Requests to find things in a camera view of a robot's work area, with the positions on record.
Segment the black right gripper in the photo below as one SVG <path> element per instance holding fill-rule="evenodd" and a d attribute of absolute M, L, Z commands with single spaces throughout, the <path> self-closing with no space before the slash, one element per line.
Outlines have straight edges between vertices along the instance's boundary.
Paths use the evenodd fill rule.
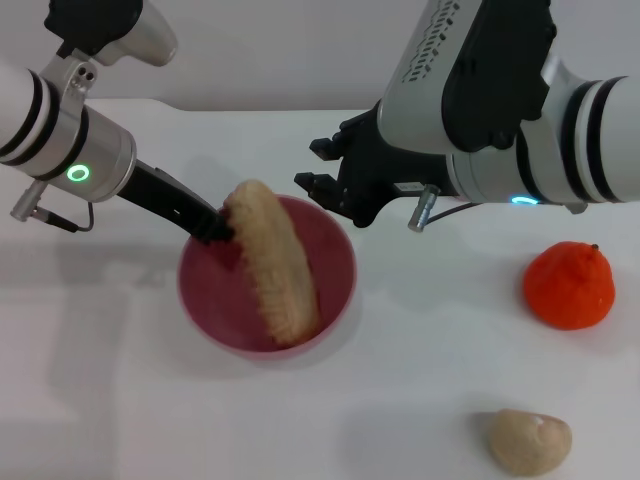
<path fill-rule="evenodd" d="M 294 182 L 323 209 L 366 228 L 391 201 L 401 197 L 398 185 L 434 185 L 454 194 L 444 155 L 416 153 L 389 145 L 378 129 L 373 108 L 343 122 L 331 138 L 314 139 L 309 149 L 321 160 L 339 160 L 337 180 L 328 174 L 297 173 Z"/>

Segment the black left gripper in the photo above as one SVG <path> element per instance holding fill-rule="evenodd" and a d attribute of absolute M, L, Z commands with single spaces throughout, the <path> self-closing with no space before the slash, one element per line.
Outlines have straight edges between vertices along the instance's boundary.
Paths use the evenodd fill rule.
<path fill-rule="evenodd" d="M 182 183 L 159 168 L 137 160 L 118 196 L 189 233 L 202 244 L 234 238 L 229 214 L 217 211 Z"/>

